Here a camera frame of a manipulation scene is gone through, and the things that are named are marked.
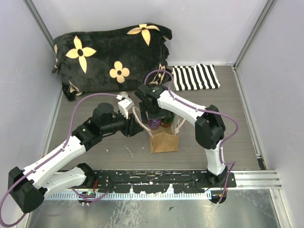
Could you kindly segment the purple Fanta can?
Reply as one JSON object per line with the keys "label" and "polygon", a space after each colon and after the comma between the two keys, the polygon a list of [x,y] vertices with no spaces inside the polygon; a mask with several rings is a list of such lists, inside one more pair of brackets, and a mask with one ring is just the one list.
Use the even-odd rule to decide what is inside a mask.
{"label": "purple Fanta can", "polygon": [[151,130],[159,129],[161,125],[161,119],[149,119],[148,126]]}

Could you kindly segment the green glass bottle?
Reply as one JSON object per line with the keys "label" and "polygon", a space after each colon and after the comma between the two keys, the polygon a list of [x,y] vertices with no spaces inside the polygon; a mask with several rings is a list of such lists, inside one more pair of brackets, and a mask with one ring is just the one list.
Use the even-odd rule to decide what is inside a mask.
{"label": "green glass bottle", "polygon": [[174,120],[174,117],[172,117],[172,116],[161,119],[162,127],[170,127],[172,125],[173,120]]}

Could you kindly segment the red cola can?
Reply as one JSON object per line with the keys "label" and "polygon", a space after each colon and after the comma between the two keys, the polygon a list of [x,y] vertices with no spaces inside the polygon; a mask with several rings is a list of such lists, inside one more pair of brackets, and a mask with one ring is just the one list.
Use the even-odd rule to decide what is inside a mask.
{"label": "red cola can", "polygon": [[119,100],[124,100],[126,98],[130,98],[130,95],[126,91],[121,91],[119,94]]}

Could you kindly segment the watermelon print canvas bag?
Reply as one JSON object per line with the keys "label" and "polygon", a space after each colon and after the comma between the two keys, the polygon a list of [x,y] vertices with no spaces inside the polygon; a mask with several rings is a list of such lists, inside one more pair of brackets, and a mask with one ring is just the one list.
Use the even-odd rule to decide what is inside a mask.
{"label": "watermelon print canvas bag", "polygon": [[150,140],[151,153],[174,152],[178,150],[179,146],[179,131],[185,123],[185,119],[176,115],[172,124],[169,127],[160,127],[152,130],[144,124],[140,117],[138,117],[139,108],[133,107],[132,112],[135,116],[136,122],[148,133]]}

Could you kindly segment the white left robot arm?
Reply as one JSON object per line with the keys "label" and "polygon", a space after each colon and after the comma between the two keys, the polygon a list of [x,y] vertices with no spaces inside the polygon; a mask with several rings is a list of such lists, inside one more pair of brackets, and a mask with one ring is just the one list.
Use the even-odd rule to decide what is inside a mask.
{"label": "white left robot arm", "polygon": [[84,154],[103,138],[121,132],[132,137],[143,131],[134,114],[134,102],[128,98],[118,102],[118,112],[109,103],[100,103],[85,122],[69,133],[56,149],[35,163],[20,169],[14,167],[8,175],[8,193],[23,213],[37,209],[46,197],[74,186],[90,188],[96,174],[86,163],[69,171],[55,173],[74,158]]}

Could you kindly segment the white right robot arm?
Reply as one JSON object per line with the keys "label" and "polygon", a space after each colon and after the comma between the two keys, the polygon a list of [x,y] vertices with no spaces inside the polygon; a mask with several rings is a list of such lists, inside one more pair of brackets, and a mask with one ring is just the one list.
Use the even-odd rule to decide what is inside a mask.
{"label": "white right robot arm", "polygon": [[226,127],[218,108],[192,103],[162,85],[148,87],[142,84],[134,94],[141,100],[141,114],[147,114],[148,118],[168,117],[171,112],[194,126],[195,140],[206,152],[209,183],[213,187],[221,186],[228,168],[224,164],[221,146]]}

